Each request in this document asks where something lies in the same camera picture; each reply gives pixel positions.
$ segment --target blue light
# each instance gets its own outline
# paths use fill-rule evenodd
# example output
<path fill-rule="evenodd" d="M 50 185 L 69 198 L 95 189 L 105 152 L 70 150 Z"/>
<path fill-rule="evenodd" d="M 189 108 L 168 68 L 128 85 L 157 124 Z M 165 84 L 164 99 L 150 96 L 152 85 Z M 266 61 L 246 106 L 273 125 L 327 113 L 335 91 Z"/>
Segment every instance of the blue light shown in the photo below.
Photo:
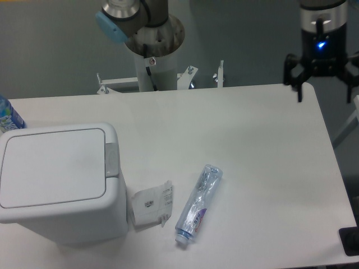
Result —
<path fill-rule="evenodd" d="M 325 45 L 326 45 L 326 42 L 325 42 L 325 41 L 324 41 L 324 42 L 319 42 L 319 43 L 317 44 L 317 47 L 318 47 L 318 49 L 322 49 Z"/>

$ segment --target gray floor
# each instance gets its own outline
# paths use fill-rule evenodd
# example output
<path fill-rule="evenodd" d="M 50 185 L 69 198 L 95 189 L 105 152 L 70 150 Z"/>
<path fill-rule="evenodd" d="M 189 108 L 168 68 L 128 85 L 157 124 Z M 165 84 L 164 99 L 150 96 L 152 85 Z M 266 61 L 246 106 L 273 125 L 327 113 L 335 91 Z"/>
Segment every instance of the gray floor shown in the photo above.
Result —
<path fill-rule="evenodd" d="M 134 77 L 126 50 L 99 30 L 100 0 L 0 3 L 0 89 L 8 98 L 87 95 L 103 79 Z M 200 69 L 198 87 L 213 87 L 212 74 L 224 60 L 225 86 L 282 82 L 288 53 L 301 54 L 300 17 L 295 0 L 169 0 L 170 13 L 186 28 L 179 70 Z M 359 50 L 359 10 L 349 9 L 348 53 Z M 346 86 L 316 78 L 323 116 L 332 137 L 353 112 Z M 350 196 L 359 195 L 359 129 L 336 151 Z"/>

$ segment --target bottle cap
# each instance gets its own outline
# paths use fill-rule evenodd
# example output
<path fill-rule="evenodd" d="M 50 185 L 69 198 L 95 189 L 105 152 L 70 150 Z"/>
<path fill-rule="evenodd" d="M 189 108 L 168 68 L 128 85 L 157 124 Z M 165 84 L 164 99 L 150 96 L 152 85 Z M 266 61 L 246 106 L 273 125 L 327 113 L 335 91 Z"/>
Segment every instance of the bottle cap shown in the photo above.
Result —
<path fill-rule="evenodd" d="M 188 244 L 188 238 L 185 237 L 182 234 L 177 234 L 176 235 L 176 242 L 182 245 L 187 245 Z"/>

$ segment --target blue bottle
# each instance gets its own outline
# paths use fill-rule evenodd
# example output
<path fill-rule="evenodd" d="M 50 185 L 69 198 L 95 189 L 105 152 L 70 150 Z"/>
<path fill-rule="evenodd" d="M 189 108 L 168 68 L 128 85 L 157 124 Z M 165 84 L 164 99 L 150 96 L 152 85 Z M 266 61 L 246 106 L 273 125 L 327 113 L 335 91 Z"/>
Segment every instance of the blue bottle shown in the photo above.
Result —
<path fill-rule="evenodd" d="M 5 133 L 23 128 L 26 128 L 24 120 L 14 110 L 10 102 L 0 95 L 0 130 Z"/>
<path fill-rule="evenodd" d="M 176 241 L 187 245 L 199 231 L 204 214 L 222 178 L 223 172 L 212 165 L 206 165 L 192 191 L 176 224 Z"/>

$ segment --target white trash can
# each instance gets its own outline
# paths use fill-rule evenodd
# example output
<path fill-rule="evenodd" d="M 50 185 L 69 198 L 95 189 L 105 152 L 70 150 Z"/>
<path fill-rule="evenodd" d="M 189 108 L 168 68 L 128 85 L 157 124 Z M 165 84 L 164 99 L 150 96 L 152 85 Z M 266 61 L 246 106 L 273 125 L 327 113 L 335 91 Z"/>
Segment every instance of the white trash can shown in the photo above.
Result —
<path fill-rule="evenodd" d="M 127 233 L 126 185 L 107 123 L 29 128 L 0 137 L 0 223 L 56 243 Z"/>

